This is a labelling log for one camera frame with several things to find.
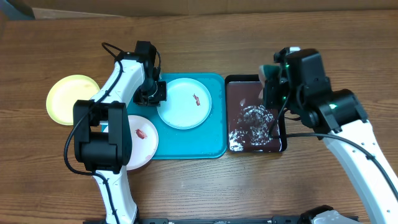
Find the green scouring sponge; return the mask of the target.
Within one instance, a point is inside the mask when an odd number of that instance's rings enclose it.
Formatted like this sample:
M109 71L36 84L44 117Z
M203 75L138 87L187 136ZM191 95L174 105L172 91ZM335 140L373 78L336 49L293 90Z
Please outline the green scouring sponge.
M279 87L280 67L277 65L260 65L258 78L262 85L262 89Z

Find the light blue plate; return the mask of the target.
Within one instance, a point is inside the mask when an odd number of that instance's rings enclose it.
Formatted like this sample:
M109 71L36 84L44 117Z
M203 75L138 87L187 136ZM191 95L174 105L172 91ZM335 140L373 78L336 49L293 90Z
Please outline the light blue plate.
M161 120L172 128L192 129L202 124L211 111L207 87L192 78L167 83L167 100L157 108Z

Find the yellow plate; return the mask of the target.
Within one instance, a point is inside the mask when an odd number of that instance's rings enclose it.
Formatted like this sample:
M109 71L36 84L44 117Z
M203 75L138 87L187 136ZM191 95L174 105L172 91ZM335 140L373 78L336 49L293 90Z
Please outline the yellow plate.
M70 75L51 87L46 109L51 119L62 125L73 125L73 105L77 100L89 100L99 92L98 84L84 75Z

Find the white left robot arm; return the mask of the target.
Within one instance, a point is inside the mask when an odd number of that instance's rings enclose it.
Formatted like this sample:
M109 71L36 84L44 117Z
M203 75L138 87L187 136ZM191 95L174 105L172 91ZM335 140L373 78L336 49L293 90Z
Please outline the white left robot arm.
M106 209L103 223L139 223L131 195L127 163L132 137L127 107L159 106L167 99L167 84L159 79L160 53L149 41L137 41L133 52L113 56L114 70L90 100L73 105L73 129L63 155L74 144L75 158L85 166L82 175L95 178Z

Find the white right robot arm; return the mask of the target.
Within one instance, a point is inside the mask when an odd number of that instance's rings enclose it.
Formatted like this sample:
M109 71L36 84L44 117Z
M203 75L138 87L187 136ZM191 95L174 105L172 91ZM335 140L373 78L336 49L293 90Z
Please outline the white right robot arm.
M273 65L259 67L267 109L298 115L310 133L337 158L357 191L372 223L397 223L397 175L377 143L373 126L356 95L334 91L316 49L286 47Z

